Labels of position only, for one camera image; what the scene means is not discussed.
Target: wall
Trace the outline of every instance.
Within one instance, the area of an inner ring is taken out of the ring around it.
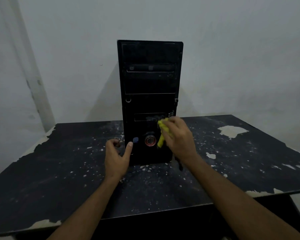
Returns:
[[[0,172],[44,135],[0,11]]]
[[[117,39],[183,41],[179,116],[300,150],[300,0],[19,0],[58,123],[122,118]]]

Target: black table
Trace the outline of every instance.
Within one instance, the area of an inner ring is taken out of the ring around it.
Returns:
[[[300,192],[300,153],[283,142],[232,115],[184,120],[202,158],[243,191],[254,197]],[[224,126],[247,132],[230,138],[219,129]],[[102,182],[111,138],[124,140],[122,121],[57,124],[48,141],[8,166],[0,174],[0,235],[60,225]],[[211,199],[176,161],[136,165],[103,219],[208,204]]]

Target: person's right arm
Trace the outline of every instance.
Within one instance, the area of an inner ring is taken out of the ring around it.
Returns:
[[[300,233],[211,168],[196,152],[191,131],[179,117],[163,123],[167,146],[190,170],[239,239],[300,239]]]

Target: forearm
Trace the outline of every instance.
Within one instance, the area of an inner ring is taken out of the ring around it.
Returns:
[[[211,168],[200,156],[186,165],[239,239],[300,239],[300,233]]]
[[[91,239],[119,178],[105,178],[99,188],[48,238],[48,240]]]

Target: hand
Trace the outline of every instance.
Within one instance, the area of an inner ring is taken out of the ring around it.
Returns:
[[[170,117],[168,121],[163,120],[162,122],[173,135],[171,137],[166,131],[161,130],[167,146],[177,158],[187,165],[189,161],[198,156],[191,131],[180,117]]]
[[[130,141],[124,155],[121,157],[115,147],[120,147],[118,139],[108,140],[105,144],[105,178],[114,177],[118,181],[126,174],[133,143]]]

